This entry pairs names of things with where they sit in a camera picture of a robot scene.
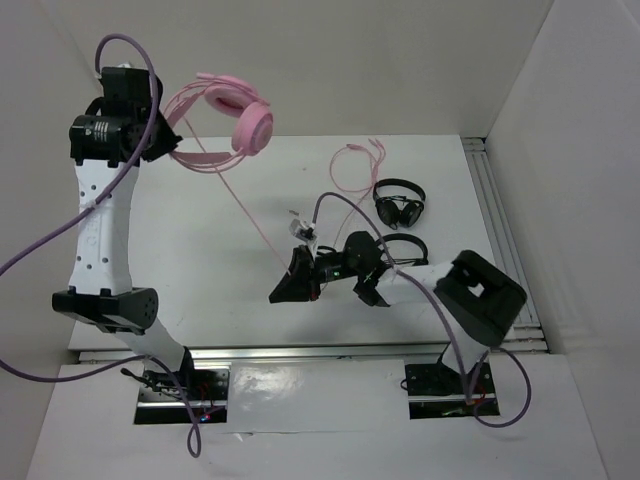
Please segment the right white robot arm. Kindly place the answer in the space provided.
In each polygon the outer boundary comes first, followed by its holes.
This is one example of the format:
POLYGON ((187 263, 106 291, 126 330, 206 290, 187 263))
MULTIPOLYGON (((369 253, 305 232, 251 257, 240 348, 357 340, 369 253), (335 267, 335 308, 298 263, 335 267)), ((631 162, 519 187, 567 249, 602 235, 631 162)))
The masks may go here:
POLYGON ((383 242, 366 231, 350 234, 341 251, 316 253, 299 245, 269 302, 312 302, 324 285, 354 278, 354 293, 368 306, 431 305, 450 338, 436 379, 444 390, 460 391, 478 361, 503 343, 527 301, 525 290, 472 250, 437 265, 393 265, 383 255, 383 242))

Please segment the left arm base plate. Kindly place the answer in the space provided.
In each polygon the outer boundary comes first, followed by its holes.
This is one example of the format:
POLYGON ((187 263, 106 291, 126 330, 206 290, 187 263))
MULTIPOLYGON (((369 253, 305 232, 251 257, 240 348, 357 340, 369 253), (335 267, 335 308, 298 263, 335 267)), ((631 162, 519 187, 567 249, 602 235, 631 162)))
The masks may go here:
MULTIPOLYGON (((134 374, 127 368, 120 373, 139 385, 135 425, 177 425, 191 422, 178 388, 171 382, 151 378, 151 372, 134 374)), ((193 372, 191 385, 182 387, 189 406, 200 424, 227 422, 230 368, 215 366, 193 372)))

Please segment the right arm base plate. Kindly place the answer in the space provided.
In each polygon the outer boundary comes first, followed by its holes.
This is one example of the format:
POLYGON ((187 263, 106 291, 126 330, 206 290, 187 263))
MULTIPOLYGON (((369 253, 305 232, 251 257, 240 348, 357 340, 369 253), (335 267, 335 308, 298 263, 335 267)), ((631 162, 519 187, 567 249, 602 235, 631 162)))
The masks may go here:
POLYGON ((459 376, 437 363, 405 365, 400 387, 408 395, 411 420, 472 417, 479 405, 481 416, 500 413, 490 365, 485 362, 473 391, 473 404, 466 403, 459 376))

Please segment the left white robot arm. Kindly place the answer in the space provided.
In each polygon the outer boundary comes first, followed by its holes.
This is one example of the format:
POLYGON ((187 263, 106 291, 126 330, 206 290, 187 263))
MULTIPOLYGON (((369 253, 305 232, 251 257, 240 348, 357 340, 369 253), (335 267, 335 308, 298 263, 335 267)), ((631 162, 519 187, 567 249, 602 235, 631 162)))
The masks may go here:
POLYGON ((146 129, 151 134, 141 153, 145 161, 171 152, 181 139, 161 114, 151 112, 162 89, 150 86, 148 71, 106 67, 100 83, 102 96, 69 130, 84 217, 69 285, 53 294, 52 307, 115 336, 133 353, 149 356, 147 377, 161 382, 172 397, 184 399, 197 387, 191 353, 160 322, 156 290, 132 283, 129 223, 139 167, 125 166, 146 129))

